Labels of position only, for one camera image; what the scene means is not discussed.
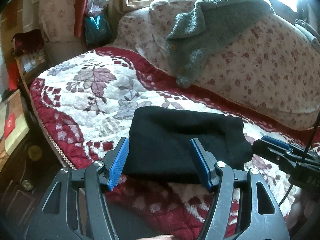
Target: curtain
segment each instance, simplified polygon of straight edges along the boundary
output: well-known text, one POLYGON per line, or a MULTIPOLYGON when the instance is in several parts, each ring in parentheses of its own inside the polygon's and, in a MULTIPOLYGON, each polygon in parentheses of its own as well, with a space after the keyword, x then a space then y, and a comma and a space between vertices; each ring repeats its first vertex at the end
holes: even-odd
POLYGON ((108 19, 113 32, 116 34, 117 25, 123 15, 128 12, 149 6, 153 0, 110 0, 108 5, 108 19))
POLYGON ((84 14, 87 7, 88 0, 76 0, 75 7, 75 28, 73 30, 73 35, 76 37, 81 37, 84 30, 84 14))

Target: black cloth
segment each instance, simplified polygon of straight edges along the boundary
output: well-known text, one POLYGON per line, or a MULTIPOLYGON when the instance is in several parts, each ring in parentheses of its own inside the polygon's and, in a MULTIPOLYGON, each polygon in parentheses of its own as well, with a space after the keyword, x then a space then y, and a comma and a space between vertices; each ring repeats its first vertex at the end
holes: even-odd
POLYGON ((233 169, 244 170, 253 155, 242 119, 223 114, 145 106, 134 112, 129 136, 123 173, 136 179, 199 184, 189 154, 192 138, 233 169))

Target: nightstand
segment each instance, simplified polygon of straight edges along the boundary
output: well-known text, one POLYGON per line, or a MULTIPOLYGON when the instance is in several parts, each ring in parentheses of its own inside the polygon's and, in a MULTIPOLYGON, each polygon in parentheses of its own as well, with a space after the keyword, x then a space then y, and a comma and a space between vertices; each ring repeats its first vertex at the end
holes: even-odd
POLYGON ((0 104, 0 153, 0 213, 23 236, 61 164, 31 122, 19 90, 0 104), (8 135, 3 127, 10 117, 15 127, 8 135))

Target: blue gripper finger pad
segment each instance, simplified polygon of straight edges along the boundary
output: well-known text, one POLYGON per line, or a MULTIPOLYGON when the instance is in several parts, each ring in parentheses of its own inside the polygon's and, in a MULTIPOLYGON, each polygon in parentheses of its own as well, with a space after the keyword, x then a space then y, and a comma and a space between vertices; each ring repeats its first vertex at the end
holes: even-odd
POLYGON ((213 187, 210 178, 210 170, 193 139, 190 140, 189 152, 195 165, 201 185, 204 186, 208 191, 210 191, 213 187))
POLYGON ((128 153, 129 140, 126 138, 109 171, 110 177, 108 182, 108 189, 110 191, 112 191, 113 188, 118 185, 125 161, 128 157, 128 153))
POLYGON ((283 148, 283 149, 285 149, 285 150, 287 150, 287 151, 292 151, 292 149, 291 149, 291 147, 290 147, 289 144, 287 144, 287 143, 285 143, 285 142, 283 142, 283 141, 274 139, 274 138, 272 138, 272 137, 269 137, 269 136, 267 136, 267 135, 263 136, 263 137, 261 138, 261 140, 264 140, 264 141, 266 141, 266 142, 268 142, 268 143, 272 143, 272 144, 274 144, 274 145, 276 145, 276 146, 278 146, 278 147, 281 147, 281 148, 283 148))

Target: red cloth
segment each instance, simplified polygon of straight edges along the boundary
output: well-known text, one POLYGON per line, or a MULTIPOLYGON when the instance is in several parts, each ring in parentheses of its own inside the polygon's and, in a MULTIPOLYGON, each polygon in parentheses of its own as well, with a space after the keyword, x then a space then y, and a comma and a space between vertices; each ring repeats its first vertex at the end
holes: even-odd
POLYGON ((82 36, 82 30, 83 30, 83 18, 84 18, 84 12, 85 8, 87 6, 88 0, 76 0, 74 7, 75 7, 75 15, 76 15, 76 22, 75 22, 75 28, 74 28, 74 36, 81 37, 82 36))
POLYGON ((8 69, 8 83, 9 83, 9 90, 13 91, 13 90, 17 90, 18 89, 18 82, 19 82, 19 70, 18 70, 18 66, 17 63, 12 62, 9 65, 9 69, 8 69))
POLYGON ((16 127, 14 113, 12 113, 7 120, 5 120, 4 124, 4 138, 7 139, 7 137, 10 135, 10 133, 13 131, 13 129, 16 127))
POLYGON ((13 39, 15 39, 14 53, 17 57, 24 54, 33 54, 41 50, 44 45, 41 30, 39 29, 27 33, 17 33, 13 36, 13 39))

